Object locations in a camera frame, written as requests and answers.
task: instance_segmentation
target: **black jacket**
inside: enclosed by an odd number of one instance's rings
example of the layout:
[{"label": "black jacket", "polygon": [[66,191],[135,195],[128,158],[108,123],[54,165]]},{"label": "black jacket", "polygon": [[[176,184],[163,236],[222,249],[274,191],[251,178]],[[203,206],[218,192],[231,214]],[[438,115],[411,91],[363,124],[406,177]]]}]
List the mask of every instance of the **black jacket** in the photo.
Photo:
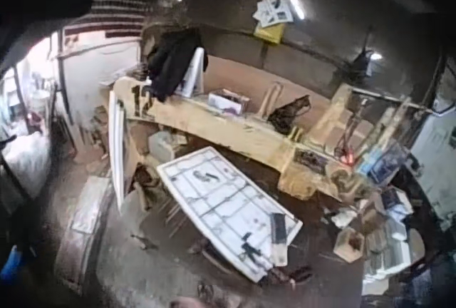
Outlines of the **black jacket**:
[{"label": "black jacket", "polygon": [[[152,80],[153,95],[159,102],[165,102],[184,78],[196,48],[204,46],[198,29],[185,29],[162,35],[159,45],[149,56],[149,77]],[[204,68],[208,64],[204,51]]]}]

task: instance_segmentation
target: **cardboard box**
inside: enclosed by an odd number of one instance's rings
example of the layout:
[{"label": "cardboard box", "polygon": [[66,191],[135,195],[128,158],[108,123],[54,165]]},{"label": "cardboard box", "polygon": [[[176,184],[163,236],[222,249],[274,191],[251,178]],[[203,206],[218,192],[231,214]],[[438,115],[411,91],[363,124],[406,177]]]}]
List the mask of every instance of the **cardboard box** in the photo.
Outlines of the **cardboard box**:
[{"label": "cardboard box", "polygon": [[209,93],[207,103],[226,113],[243,114],[250,98],[241,96],[227,89],[219,89]]},{"label": "cardboard box", "polygon": [[337,235],[333,252],[348,263],[361,258],[364,251],[364,236],[351,227],[346,227]]}]

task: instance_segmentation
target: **fluorescent light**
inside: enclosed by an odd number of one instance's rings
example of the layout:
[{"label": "fluorescent light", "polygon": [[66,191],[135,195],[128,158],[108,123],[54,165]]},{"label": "fluorescent light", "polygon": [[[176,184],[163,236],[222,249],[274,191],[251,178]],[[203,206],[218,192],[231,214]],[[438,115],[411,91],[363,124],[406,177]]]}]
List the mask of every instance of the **fluorescent light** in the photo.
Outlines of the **fluorescent light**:
[{"label": "fluorescent light", "polygon": [[381,60],[383,58],[383,56],[380,54],[380,53],[373,53],[371,56],[370,56],[370,59],[372,61],[378,61],[378,60]]},{"label": "fluorescent light", "polygon": [[306,17],[304,10],[302,9],[301,1],[300,0],[290,0],[291,5],[293,5],[293,9],[296,12],[296,15],[299,19],[304,19]]}]

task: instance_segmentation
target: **papers on wall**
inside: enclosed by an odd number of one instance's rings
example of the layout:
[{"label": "papers on wall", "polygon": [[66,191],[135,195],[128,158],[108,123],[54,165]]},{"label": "papers on wall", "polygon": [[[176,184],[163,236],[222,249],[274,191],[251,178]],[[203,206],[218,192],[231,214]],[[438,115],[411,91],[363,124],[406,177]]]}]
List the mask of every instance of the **papers on wall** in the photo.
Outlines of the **papers on wall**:
[{"label": "papers on wall", "polygon": [[262,28],[293,21],[287,0],[261,0],[256,3],[256,7],[253,17]]}]

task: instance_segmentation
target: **white board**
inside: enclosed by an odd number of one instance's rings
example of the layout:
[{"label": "white board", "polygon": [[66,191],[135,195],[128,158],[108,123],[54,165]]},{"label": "white board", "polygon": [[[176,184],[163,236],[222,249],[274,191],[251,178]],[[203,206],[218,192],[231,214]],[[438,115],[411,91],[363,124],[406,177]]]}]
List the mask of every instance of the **white board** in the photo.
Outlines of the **white board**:
[{"label": "white board", "polygon": [[[270,214],[285,214],[288,245],[301,229],[301,221],[212,147],[159,165],[157,171],[201,233],[254,282],[273,267]],[[255,262],[242,248],[246,236],[261,253]]]}]

